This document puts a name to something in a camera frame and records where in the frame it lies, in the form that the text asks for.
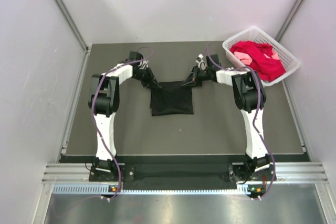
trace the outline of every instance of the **black cloth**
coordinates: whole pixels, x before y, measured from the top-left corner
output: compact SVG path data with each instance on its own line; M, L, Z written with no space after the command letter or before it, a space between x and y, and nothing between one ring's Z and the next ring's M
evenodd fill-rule
M162 89L151 90L152 116L194 114L192 88L182 87L182 81L161 82Z

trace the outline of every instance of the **gray table surface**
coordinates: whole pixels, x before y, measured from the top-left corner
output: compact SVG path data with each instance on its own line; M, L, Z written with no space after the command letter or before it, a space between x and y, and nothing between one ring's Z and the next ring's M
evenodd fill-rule
M88 108L91 76L105 72L128 58L131 50L143 46L154 49L149 62L159 82L184 80L206 42L155 42L96 44L92 46L67 155L95 155L96 133ZM210 44L222 66L226 59L221 41ZM150 51L141 50L146 57ZM265 88L264 135L276 154L302 153L300 139L281 83ZM118 155L244 154L244 120L236 108L232 87L204 82L193 89L194 115L151 116L150 91L130 79L120 86L120 107L114 121L114 141Z

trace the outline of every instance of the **pink cloth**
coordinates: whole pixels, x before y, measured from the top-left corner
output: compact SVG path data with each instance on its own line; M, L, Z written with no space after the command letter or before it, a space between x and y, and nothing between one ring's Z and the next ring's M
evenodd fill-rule
M248 54L252 58L252 62L249 66L258 72L261 80L271 82L286 73L281 60L276 59L279 56L274 55L273 46L268 43L240 41L234 44L230 51L232 53L243 52Z
M266 55L266 54L264 54L265 55L265 57L267 58L267 59L270 59L270 58L272 58L272 59L275 59L275 60L280 60L280 58L279 58L279 55L278 55L278 53L277 52L275 52L274 50L272 50L272 53L273 53L273 55L271 56L271 57L269 57L268 55ZM251 63L252 63L252 58L250 57L250 55L248 55L248 54L245 54L245 53L243 53L243 52L234 52L233 53L242 63L244 63L245 65L251 65Z
M245 65L250 65L252 62L252 58L248 54L243 52L234 52L233 54Z

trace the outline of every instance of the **white wall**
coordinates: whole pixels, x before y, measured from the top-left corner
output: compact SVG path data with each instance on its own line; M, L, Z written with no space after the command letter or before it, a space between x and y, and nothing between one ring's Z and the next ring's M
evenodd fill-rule
M64 0L87 44L276 36L295 0Z
M281 42L302 60L288 78L308 148L336 194L336 1L306 0Z
M53 0L0 0L0 216L28 223L83 58Z

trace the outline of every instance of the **metal floor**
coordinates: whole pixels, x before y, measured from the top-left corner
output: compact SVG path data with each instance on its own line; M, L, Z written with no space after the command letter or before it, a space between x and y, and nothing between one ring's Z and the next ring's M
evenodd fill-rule
M274 185L261 202L245 195L119 195L111 203L91 198L71 209L86 197L53 195L45 224L327 223L314 185Z
M91 76L102 73L128 58L131 50L143 46L154 49L150 67L159 82L184 80L204 51L206 42L159 42L93 45L80 92L66 155L95 155L88 96ZM221 41L210 44L222 66L232 66L224 56ZM146 57L149 50L141 53ZM264 134L276 154L302 154L297 129L282 83L265 88ZM207 155L244 154L244 120L236 108L232 87L204 82L193 89L194 115L151 116L150 91L139 81L120 86L120 107L114 121L114 141L118 155Z

